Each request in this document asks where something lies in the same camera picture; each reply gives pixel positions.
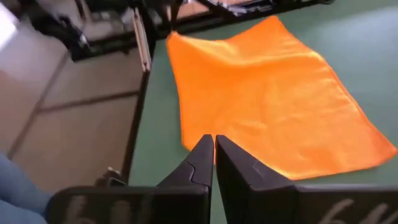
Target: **person's leg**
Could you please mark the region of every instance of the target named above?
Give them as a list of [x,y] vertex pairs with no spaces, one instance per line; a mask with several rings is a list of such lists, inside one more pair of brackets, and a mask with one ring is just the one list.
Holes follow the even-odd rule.
[[38,213],[19,208],[0,200],[0,220],[2,224],[46,224]]
[[49,199],[50,195],[39,190],[14,163],[0,154],[0,200],[43,215]]

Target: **floor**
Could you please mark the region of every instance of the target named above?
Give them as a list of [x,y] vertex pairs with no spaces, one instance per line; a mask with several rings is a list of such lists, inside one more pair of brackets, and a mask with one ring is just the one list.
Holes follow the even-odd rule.
[[[44,4],[83,26],[73,0]],[[204,10],[190,2],[179,16]],[[142,76],[137,49],[73,63],[59,41],[0,12],[10,21],[0,33],[0,152],[47,192],[120,170]],[[89,37],[108,30],[85,27]]]

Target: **orange cloth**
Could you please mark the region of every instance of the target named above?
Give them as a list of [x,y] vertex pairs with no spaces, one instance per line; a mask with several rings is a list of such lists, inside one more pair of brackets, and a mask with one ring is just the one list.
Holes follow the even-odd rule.
[[272,16],[227,40],[170,34],[183,145],[224,134],[290,179],[378,166],[397,149],[318,53]]

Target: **green table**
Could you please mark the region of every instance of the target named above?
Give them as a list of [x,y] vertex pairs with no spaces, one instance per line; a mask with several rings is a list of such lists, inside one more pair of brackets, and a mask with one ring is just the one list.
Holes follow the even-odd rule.
[[[398,1],[337,0],[281,14],[299,40],[323,55],[368,118],[398,146]],[[225,39],[262,19],[192,34]],[[187,156],[181,145],[177,87],[165,40],[156,44],[129,185],[156,185]],[[398,185],[398,157],[373,169],[299,181],[303,184]],[[226,223],[216,177],[211,222]]]

